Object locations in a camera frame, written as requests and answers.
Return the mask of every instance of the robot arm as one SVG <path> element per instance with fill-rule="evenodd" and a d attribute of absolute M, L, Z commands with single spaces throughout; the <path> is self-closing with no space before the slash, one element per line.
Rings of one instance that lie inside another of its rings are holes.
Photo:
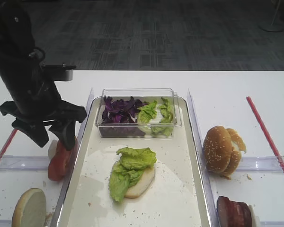
<path fill-rule="evenodd" d="M 75 146 L 75 122 L 82 122 L 85 108 L 61 99 L 54 79 L 74 66 L 41 66 L 45 52 L 35 46 L 28 14 L 17 0 L 0 0 L 0 76 L 13 101 L 0 106 L 3 115 L 16 120 L 12 126 L 43 147 L 49 140 L 45 126 L 67 150 Z"/>

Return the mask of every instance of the red straw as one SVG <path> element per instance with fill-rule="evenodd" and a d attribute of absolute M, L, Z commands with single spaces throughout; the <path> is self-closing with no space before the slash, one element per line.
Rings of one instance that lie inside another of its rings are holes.
<path fill-rule="evenodd" d="M 265 137 L 266 137 L 266 139 L 267 139 L 271 149 L 273 150 L 275 156 L 278 157 L 281 167 L 284 167 L 284 163 L 283 163 L 282 159 L 280 158 L 281 155 L 280 155 L 278 149 L 276 148 L 275 143 L 273 142 L 273 139 L 269 135 L 268 130 L 265 127 L 265 125 L 264 125 L 264 123 L 263 123 L 263 121 L 262 121 L 262 119 L 260 117 L 260 114 L 258 113 L 254 103 L 252 102 L 252 100 L 251 100 L 251 98 L 249 96 L 246 97 L 246 99 L 247 99 L 247 101 L 248 101 L 248 103 L 250 105 L 250 108 L 252 109 L 252 112 L 254 112 L 254 115 L 255 115 L 255 117 L 257 119 L 257 122 L 259 122 L 259 124 L 260 124 L 260 126 L 262 128 L 262 131 L 263 131 L 263 133 L 264 133 L 264 135 L 265 135 Z"/>
<path fill-rule="evenodd" d="M 6 152 L 6 150 L 8 149 L 11 141 L 13 140 L 15 134 L 17 132 L 17 129 L 13 129 L 13 131 L 11 132 L 11 134 L 9 135 L 8 139 L 6 140 L 5 144 L 3 145 L 1 151 L 0 151 L 0 160 L 2 158 L 2 156 L 4 155 L 4 153 Z"/>

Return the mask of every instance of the table surface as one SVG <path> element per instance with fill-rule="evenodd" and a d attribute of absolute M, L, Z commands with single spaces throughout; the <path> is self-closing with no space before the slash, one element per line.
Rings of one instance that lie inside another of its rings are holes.
<path fill-rule="evenodd" d="M 62 99 L 82 106 L 86 105 L 91 88 L 95 97 L 101 96 L 105 88 L 172 88 L 184 99 L 190 90 L 202 138 L 215 125 L 231 127 L 244 139 L 248 150 L 247 156 L 273 156 L 246 101 L 246 97 L 250 96 L 279 152 L 284 156 L 284 72 L 74 71 L 72 81 L 56 82 L 56 85 Z M 10 95 L 0 79 L 0 105 L 9 100 L 11 100 Z M 13 117 L 3 117 L 0 114 L 0 150 L 12 131 L 13 121 Z M 6 154 L 47 155 L 44 149 L 36 148 L 36 145 L 24 135 L 17 136 L 21 137 L 21 141 L 13 144 Z M 34 146 L 34 152 L 31 152 L 32 149 L 23 149 L 23 144 Z M 284 179 L 280 183 L 284 188 Z M 274 187 L 274 184 L 270 183 L 267 186 Z M 280 206 L 284 208 L 284 201 L 280 201 Z M 269 215 L 265 215 L 265 211 L 260 212 L 265 220 L 269 218 Z M 273 219 L 284 220 L 284 212 L 275 214 Z"/>

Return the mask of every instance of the sesame seed bun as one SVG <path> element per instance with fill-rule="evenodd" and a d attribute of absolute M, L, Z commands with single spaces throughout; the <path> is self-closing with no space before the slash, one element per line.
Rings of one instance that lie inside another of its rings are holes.
<path fill-rule="evenodd" d="M 234 129 L 215 126 L 207 132 L 204 152 L 209 171 L 229 178 L 240 163 L 241 151 L 246 153 L 246 146 Z"/>

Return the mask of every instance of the white tray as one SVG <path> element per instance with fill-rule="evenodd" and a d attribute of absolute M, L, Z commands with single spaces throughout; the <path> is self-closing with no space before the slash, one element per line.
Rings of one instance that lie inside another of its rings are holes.
<path fill-rule="evenodd" d="M 101 138 L 95 126 L 99 101 L 90 110 L 58 226 L 209 226 L 185 100 L 179 98 L 182 126 L 168 139 Z M 116 151 L 126 146 L 156 152 L 156 174 L 142 196 L 117 204 L 109 196 L 108 180 Z"/>

